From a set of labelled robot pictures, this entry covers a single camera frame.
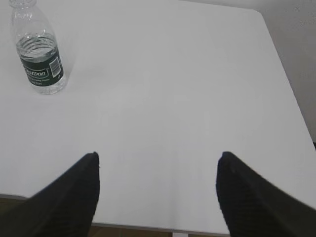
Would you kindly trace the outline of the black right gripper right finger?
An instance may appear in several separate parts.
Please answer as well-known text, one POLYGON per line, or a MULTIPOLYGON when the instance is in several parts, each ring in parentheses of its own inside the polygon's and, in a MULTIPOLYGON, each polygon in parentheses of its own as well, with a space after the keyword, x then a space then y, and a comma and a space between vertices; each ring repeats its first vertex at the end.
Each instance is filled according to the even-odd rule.
POLYGON ((216 194, 232 237, 314 237, 316 210, 263 178, 231 152, 217 164, 216 194))

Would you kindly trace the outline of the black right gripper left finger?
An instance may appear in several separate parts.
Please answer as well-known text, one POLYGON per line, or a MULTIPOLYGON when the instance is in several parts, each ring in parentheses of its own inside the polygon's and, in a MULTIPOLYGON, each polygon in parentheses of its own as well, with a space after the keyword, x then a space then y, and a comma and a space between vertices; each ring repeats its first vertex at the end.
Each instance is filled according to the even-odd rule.
POLYGON ((99 194, 99 156, 88 153, 40 192, 3 213, 0 235, 86 237, 99 194))

